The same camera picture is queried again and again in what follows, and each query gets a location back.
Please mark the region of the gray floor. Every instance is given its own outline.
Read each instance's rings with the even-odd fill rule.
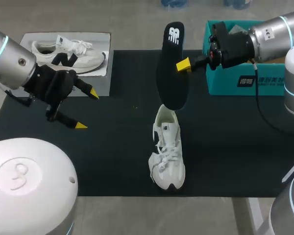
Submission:
[[[222,0],[189,0],[180,10],[160,0],[0,0],[0,30],[19,42],[26,32],[109,31],[114,49],[159,49],[167,23],[182,21],[185,49],[202,48],[206,20],[265,20],[294,11],[294,0],[255,0],[244,11]],[[0,107],[4,94],[0,93]],[[241,202],[231,198],[79,197],[74,235],[250,234]],[[273,199],[260,199],[264,216]]]

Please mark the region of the teal shoe box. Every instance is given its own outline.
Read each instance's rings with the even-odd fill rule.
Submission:
[[[212,32],[212,25],[218,22],[220,21],[208,21],[206,24],[203,43],[204,54],[207,54],[210,48],[209,36]],[[227,30],[230,31],[236,24],[248,30],[261,21],[224,21],[224,23]],[[284,64],[257,64],[257,68],[259,95],[284,95]],[[218,66],[215,71],[207,66],[206,78],[211,95],[255,95],[255,70],[251,63],[227,69]]]

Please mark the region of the white sneaker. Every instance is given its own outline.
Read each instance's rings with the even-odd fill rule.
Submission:
[[[105,59],[105,54],[91,49],[91,45],[58,35],[55,44],[52,45],[34,41],[32,52],[36,55],[39,66],[48,65],[56,71],[75,70],[81,74],[96,70]]]
[[[180,126],[174,111],[161,105],[153,125],[157,153],[148,164],[152,180],[162,189],[179,189],[185,180]]]

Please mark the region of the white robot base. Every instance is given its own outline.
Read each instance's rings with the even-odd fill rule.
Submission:
[[[51,143],[0,141],[0,235],[70,235],[77,176],[69,157]]]

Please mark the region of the shoelace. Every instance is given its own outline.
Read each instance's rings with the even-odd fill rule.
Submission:
[[[153,165],[151,172],[150,172],[150,177],[153,180],[152,177],[152,173],[153,173],[153,169],[158,166],[159,170],[164,171],[168,162],[169,161],[176,161],[178,160],[178,155],[177,155],[177,151],[179,149],[179,147],[175,147],[175,143],[173,144],[166,144],[162,149],[160,149],[160,144],[161,142],[159,141],[156,146],[158,149],[158,153],[156,156],[154,156],[154,158],[157,160],[156,163]]]
[[[92,44],[80,40],[72,40],[73,44],[68,49],[69,52],[74,52],[76,55],[85,55],[87,49],[90,49]]]

